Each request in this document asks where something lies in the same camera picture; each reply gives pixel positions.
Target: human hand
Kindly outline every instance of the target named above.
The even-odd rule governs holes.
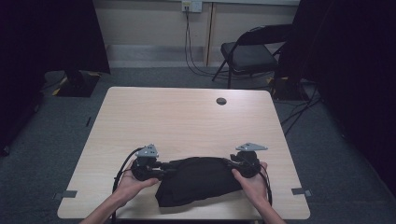
[[[159,182],[159,179],[157,178],[150,178],[145,181],[137,180],[131,171],[132,163],[133,161],[129,163],[128,167],[123,172],[120,183],[117,186],[116,191],[113,193],[121,199],[121,206],[124,206],[132,200],[140,190],[151,187]]]
[[[267,169],[268,164],[263,161],[260,162],[260,164],[264,167],[261,169],[261,172],[265,174],[264,169]],[[241,184],[242,189],[251,203],[258,204],[262,200],[268,201],[267,188],[260,174],[256,174],[251,178],[244,178],[236,169],[232,169],[232,172],[235,179]]]

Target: wooden table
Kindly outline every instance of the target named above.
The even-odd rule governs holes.
[[[226,105],[218,105],[224,98]],[[310,212],[290,151],[267,91],[114,87],[108,90],[67,190],[60,218],[84,218],[111,194],[113,177],[136,148],[154,144],[158,161],[188,157],[230,158],[247,142],[268,163],[275,210],[285,219]],[[118,210],[127,219],[260,219],[243,191],[172,208],[160,208],[159,185],[143,189]]]

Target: gray carpet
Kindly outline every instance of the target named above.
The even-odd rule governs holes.
[[[48,84],[62,75],[46,74]],[[52,196],[67,188],[108,88],[227,86],[226,80],[210,79],[188,68],[117,68],[112,75],[102,76],[91,98],[51,96],[56,86],[44,90],[40,109],[10,146],[10,155],[0,158],[0,223],[77,222],[57,217],[60,201]],[[233,88],[264,86],[264,80],[234,80]],[[312,86],[306,85],[306,91],[312,93]],[[275,102],[279,119],[287,118],[299,103]],[[287,141],[303,187],[313,192],[307,198],[311,217],[289,223],[396,223],[394,198],[359,151],[342,137],[323,103],[300,117]]]

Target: forearm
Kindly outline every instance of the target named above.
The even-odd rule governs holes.
[[[258,200],[253,202],[254,207],[262,216],[262,220],[265,224],[285,224],[286,222],[279,216],[279,214],[274,210],[271,204],[266,200]]]
[[[80,224],[90,223],[105,223],[107,219],[113,214],[118,208],[122,207],[124,202],[122,196],[113,193],[104,202],[102,202],[93,212],[90,213]]]

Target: black chair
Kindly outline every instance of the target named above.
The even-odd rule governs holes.
[[[232,74],[252,76],[275,71],[278,66],[275,56],[282,47],[272,54],[265,45],[286,42],[290,33],[291,24],[259,26],[242,34],[236,42],[222,44],[224,62],[212,81],[226,63],[229,66],[228,89],[231,88]]]

